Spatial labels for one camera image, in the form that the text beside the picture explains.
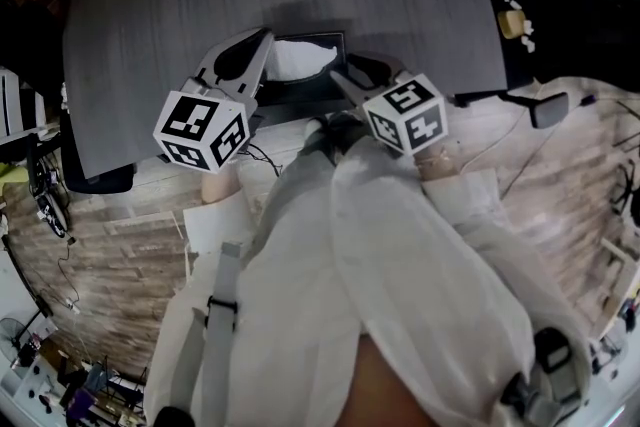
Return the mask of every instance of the table top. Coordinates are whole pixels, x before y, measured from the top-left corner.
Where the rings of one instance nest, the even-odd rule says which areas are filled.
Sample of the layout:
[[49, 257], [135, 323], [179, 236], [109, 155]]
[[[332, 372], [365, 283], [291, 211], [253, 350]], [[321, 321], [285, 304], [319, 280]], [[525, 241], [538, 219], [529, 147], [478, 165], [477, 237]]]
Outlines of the table top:
[[211, 46], [258, 26], [345, 31], [349, 51], [399, 58], [446, 95], [506, 89], [489, 0], [71, 0], [65, 74], [85, 175], [161, 153], [168, 92]]

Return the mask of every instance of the white box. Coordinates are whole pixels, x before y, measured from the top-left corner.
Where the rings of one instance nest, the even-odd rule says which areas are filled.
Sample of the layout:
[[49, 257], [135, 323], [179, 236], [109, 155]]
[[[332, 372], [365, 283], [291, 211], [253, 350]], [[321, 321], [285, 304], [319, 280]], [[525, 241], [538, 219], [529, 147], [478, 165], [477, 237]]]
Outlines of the white box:
[[244, 104], [172, 91], [153, 137], [171, 162], [217, 173], [250, 137]]
[[414, 155], [449, 133], [444, 97], [425, 75], [388, 89], [363, 104], [379, 141]]

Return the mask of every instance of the white shirt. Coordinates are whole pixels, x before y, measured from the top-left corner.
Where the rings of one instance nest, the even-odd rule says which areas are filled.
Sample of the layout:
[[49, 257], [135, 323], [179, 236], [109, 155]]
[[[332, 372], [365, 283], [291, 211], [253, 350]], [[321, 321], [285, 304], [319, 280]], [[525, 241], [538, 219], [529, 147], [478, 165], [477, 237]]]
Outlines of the white shirt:
[[[319, 153], [298, 159], [255, 235], [241, 192], [185, 211], [188, 230], [208, 220], [196, 245], [212, 252], [194, 248], [193, 278], [167, 308], [145, 392], [150, 421], [167, 405], [193, 309], [206, 313], [224, 241], [254, 238], [257, 253], [238, 280], [231, 426], [333, 426], [365, 331], [443, 427], [512, 425], [496, 401], [517, 372], [530, 375], [542, 327], [561, 328], [588, 368], [570, 306], [508, 228], [495, 173], [430, 182], [427, 199], [403, 164], [370, 139], [337, 168]], [[193, 418], [206, 400], [198, 390]]]

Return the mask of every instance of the cable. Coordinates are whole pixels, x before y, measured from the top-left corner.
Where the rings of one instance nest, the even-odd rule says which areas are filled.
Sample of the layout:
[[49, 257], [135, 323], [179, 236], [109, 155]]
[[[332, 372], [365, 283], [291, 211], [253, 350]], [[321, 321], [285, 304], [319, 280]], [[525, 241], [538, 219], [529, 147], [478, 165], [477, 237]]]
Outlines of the cable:
[[3, 235], [1, 237], [1, 240], [2, 240], [2, 243], [4, 244], [4, 249], [7, 252], [7, 255], [9, 256], [9, 260], [11, 260], [11, 263], [13, 264], [13, 266], [16, 269], [16, 272], [18, 273], [18, 277], [20, 278], [20, 281], [22, 281], [22, 284], [27, 289], [27, 292], [29, 292], [29, 295], [31, 296], [31, 298], [35, 302], [36, 301], [36, 293], [33, 290], [33, 287], [31, 286], [31, 283], [29, 283], [29, 281], [27, 280], [26, 276], [24, 275], [24, 272], [22, 271], [21, 265], [18, 264], [18, 261], [16, 260], [16, 256], [13, 254], [13, 251], [11, 250], [11, 244], [9, 243], [8, 236], [7, 235]]
[[171, 211], [171, 218], [173, 219], [173, 224], [176, 225], [176, 230], [178, 230], [178, 235], [180, 235], [180, 239], [184, 240], [184, 236], [182, 235], [182, 230], [180, 229], [180, 225], [178, 224], [178, 220], [176, 216], [173, 214], [173, 210]]
[[73, 307], [77, 303], [80, 302], [80, 294], [78, 293], [78, 290], [76, 290], [76, 287], [73, 286], [73, 283], [71, 283], [71, 280], [69, 279], [69, 277], [66, 275], [66, 273], [62, 269], [62, 266], [60, 265], [60, 262], [68, 262], [69, 261], [69, 258], [71, 257], [71, 244], [73, 244], [74, 242], [75, 242], [75, 239], [73, 237], [71, 237], [69, 239], [69, 241], [67, 242], [67, 257], [66, 258], [58, 258], [58, 269], [60, 269], [60, 272], [65, 277], [65, 279], [67, 280], [69, 285], [71, 285], [71, 288], [73, 288], [73, 291], [76, 293], [76, 296], [78, 297], [75, 301], [73, 301], [71, 303], [71, 308], [70, 309], [73, 309]]
[[189, 262], [189, 249], [191, 249], [191, 242], [187, 241], [184, 245], [184, 272], [187, 277], [187, 281], [191, 279], [191, 263]]
[[[540, 86], [540, 89], [538, 89], [538, 92], [535, 94], [535, 96], [533, 97], [534, 100], [538, 99], [538, 96], [540, 95], [540, 93], [542, 92], [542, 90], [544, 89], [544, 87], [546, 86], [546, 84], [542, 84]], [[469, 168], [469, 166], [471, 166], [472, 164], [474, 164], [475, 162], [478, 161], [478, 159], [482, 158], [484, 155], [486, 155], [487, 153], [489, 153], [492, 150], [495, 150], [498, 146], [500, 146], [505, 139], [507, 139], [507, 137], [509, 137], [513, 131], [516, 129], [516, 127], [518, 126], [518, 123], [520, 123], [520, 121], [522, 120], [522, 118], [524, 117], [524, 115], [528, 112], [529, 109], [524, 108], [522, 109], [522, 113], [520, 114], [520, 116], [518, 116], [518, 119], [516, 120], [516, 122], [513, 124], [513, 126], [507, 131], [506, 134], [504, 134], [500, 139], [498, 139], [496, 142], [494, 142], [493, 144], [491, 144], [490, 146], [488, 146], [487, 148], [485, 148], [484, 150], [482, 150], [480, 153], [478, 153], [475, 157], [473, 157], [470, 161], [468, 161], [466, 164], [464, 164], [462, 166], [462, 169], [460, 169], [460, 174], [464, 174], [464, 172], [467, 170], [467, 168]]]
[[513, 180], [511, 180], [511, 183], [507, 186], [505, 191], [502, 193], [502, 197], [500, 198], [501, 200], [503, 200], [504, 198], [507, 197], [507, 194], [509, 194], [509, 192], [511, 191], [511, 188], [513, 187], [513, 185], [518, 181], [518, 178], [520, 178], [522, 176], [522, 174], [529, 167], [529, 164], [531, 164], [531, 161], [534, 159], [534, 157], [540, 152], [540, 150], [542, 150], [542, 148], [544, 147], [545, 144], [547, 144], [549, 139], [551, 139], [553, 137], [553, 134], [555, 134], [556, 130], [558, 130], [558, 128], [560, 128], [560, 125], [562, 125], [562, 123], [564, 122], [564, 119], [560, 123], [558, 123], [555, 127], [553, 127], [553, 130], [551, 132], [549, 132], [549, 135], [547, 137], [545, 137], [544, 141], [542, 141], [542, 144], [540, 146], [538, 146], [538, 148], [529, 156], [527, 161], [524, 163], [524, 166], [522, 166], [522, 169], [520, 169], [520, 171], [518, 172], [516, 177]]
[[255, 144], [249, 144], [249, 147], [259, 151], [262, 154], [262, 157], [259, 157], [259, 156], [255, 155], [254, 153], [250, 152], [249, 150], [240, 151], [240, 152], [238, 152], [238, 154], [239, 155], [247, 155], [247, 156], [251, 157], [253, 160], [255, 160], [257, 162], [265, 162], [265, 163], [269, 164], [273, 168], [273, 172], [276, 174], [276, 176], [280, 177], [280, 173], [282, 172], [282, 166], [276, 166], [276, 164], [273, 162], [271, 157], [269, 157], [269, 155], [267, 155], [264, 151], [262, 151], [262, 149], [259, 146], [256, 146]]
[[49, 157], [44, 157], [47, 162], [49, 163], [49, 165], [51, 167], [53, 167], [53, 169], [55, 169], [55, 171], [58, 174], [58, 177], [60, 178], [60, 181], [58, 182], [60, 185], [62, 185], [62, 188], [64, 189], [65, 195], [67, 197], [67, 204], [62, 207], [62, 209], [65, 211], [65, 213], [67, 214], [67, 217], [69, 216], [69, 205], [71, 204], [71, 194], [69, 193], [69, 189], [67, 189], [66, 184], [64, 183], [64, 176], [62, 176], [62, 173], [60, 172], [60, 166], [58, 165], [58, 157], [56, 157], [56, 154], [54, 152], [52, 152], [50, 154], [53, 157], [53, 160], [55, 162], [55, 167], [52, 166], [51, 162], [49, 161]]
[[511, 188], [513, 187], [513, 185], [518, 181], [518, 179], [522, 176], [522, 174], [527, 170], [527, 168], [529, 167], [529, 164], [531, 164], [531, 161], [535, 158], [535, 156], [538, 153], [540, 153], [540, 150], [542, 150], [544, 145], [547, 144], [549, 139], [551, 139], [553, 137], [553, 134], [556, 133], [556, 131], [563, 125], [563, 123], [571, 116], [571, 114], [573, 114], [573, 112], [576, 109], [578, 109], [578, 107], [587, 107], [589, 105], [593, 105], [597, 101], [598, 101], [598, 98], [596, 98], [594, 95], [585, 96], [582, 100], [580, 100], [580, 103], [578, 105], [576, 105], [573, 109], [571, 109], [567, 113], [567, 115], [564, 117], [564, 119], [562, 121], [560, 121], [560, 123], [558, 123], [555, 127], [553, 127], [553, 130], [551, 130], [551, 132], [549, 132], [549, 135], [547, 137], [545, 137], [544, 141], [542, 141], [542, 144], [540, 146], [538, 146], [538, 148], [536, 148], [536, 150], [529, 156], [527, 161], [524, 163], [524, 166], [522, 166], [522, 169], [520, 169], [520, 171], [515, 176], [515, 178], [513, 180], [511, 180], [511, 183], [507, 186], [505, 191], [502, 193], [502, 196], [500, 198], [501, 200], [504, 200], [504, 198], [507, 197], [507, 194], [509, 194], [509, 192], [511, 191]]
[[53, 291], [53, 293], [54, 293], [55, 295], [52, 295], [51, 297], [52, 297], [52, 298], [53, 298], [53, 299], [54, 299], [58, 304], [60, 304], [60, 305], [62, 305], [62, 306], [64, 306], [65, 308], [67, 308], [67, 309], [68, 309], [68, 308], [69, 308], [69, 306], [68, 306], [67, 304], [63, 303], [62, 301], [60, 301], [60, 299], [58, 299], [57, 297], [55, 297], [56, 295], [57, 295], [57, 296], [60, 296], [60, 297], [62, 297], [62, 296], [60, 295], [60, 293], [59, 293], [55, 288], [53, 288], [53, 287], [52, 287], [52, 286], [51, 286], [51, 285], [50, 285], [50, 284], [49, 284], [49, 283], [48, 283], [48, 282], [47, 282], [47, 281], [42, 277], [42, 274], [40, 274], [40, 273], [39, 273], [39, 272], [38, 272], [38, 271], [33, 267], [33, 265], [31, 265], [29, 262], [25, 261], [24, 263], [27, 265], [27, 267], [29, 267], [33, 272], [35, 272], [35, 273], [38, 275], [38, 277], [40, 278], [40, 281], [42, 281], [42, 282], [45, 284], [45, 286], [46, 286], [47, 288], [49, 288], [49, 289], [51, 289], [51, 290]]
[[89, 363], [91, 363], [91, 355], [89, 354], [89, 351], [87, 350], [87, 346], [84, 344], [84, 340], [82, 339], [82, 337], [80, 336], [80, 333], [78, 333], [78, 329], [76, 327], [76, 323], [78, 322], [78, 316], [75, 315], [74, 319], [73, 319], [73, 333], [78, 337], [78, 340], [80, 340], [80, 343], [82, 344], [82, 347], [84, 347], [84, 353], [87, 356], [87, 361]]

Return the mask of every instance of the wood plank floor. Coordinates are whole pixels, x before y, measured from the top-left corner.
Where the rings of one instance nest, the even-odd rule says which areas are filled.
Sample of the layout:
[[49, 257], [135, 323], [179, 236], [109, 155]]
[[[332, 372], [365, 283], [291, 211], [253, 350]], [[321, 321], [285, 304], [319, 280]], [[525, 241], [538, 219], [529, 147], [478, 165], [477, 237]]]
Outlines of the wood plank floor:
[[[539, 87], [519, 94], [532, 96]], [[533, 130], [528, 116], [522, 117], [513, 133], [470, 169], [496, 168], [502, 192], [508, 189], [504, 201], [517, 231], [537, 246], [545, 266], [589, 321], [598, 311], [597, 299], [587, 300], [600, 286], [591, 273], [604, 258], [598, 242], [619, 224], [609, 206], [614, 170], [630, 156], [638, 160], [637, 152], [612, 148], [614, 141], [640, 131], [640, 121], [614, 99], [640, 110], [640, 96], [578, 79], [550, 83], [540, 96], [560, 91], [570, 93], [572, 106], [587, 94], [601, 100], [573, 110], [555, 129]], [[451, 135], [444, 146], [459, 166], [500, 139], [522, 114], [520, 107], [496, 99], [448, 110]], [[254, 143], [277, 164], [287, 165], [302, 145], [303, 128], [303, 122], [271, 127]], [[275, 176], [268, 165], [251, 160], [241, 161], [240, 174], [259, 213]], [[182, 210], [200, 204], [200, 175], [150, 160], [139, 165], [134, 188], [126, 194], [71, 194], [77, 243], [61, 265], [80, 294], [78, 316], [58, 302], [75, 299], [58, 269], [58, 259], [67, 256], [65, 242], [36, 218], [26, 185], [6, 186], [4, 195], [10, 242], [27, 278], [54, 310], [60, 328], [56, 340], [78, 356], [107, 355], [120, 371], [141, 373], [167, 302], [184, 284]]]

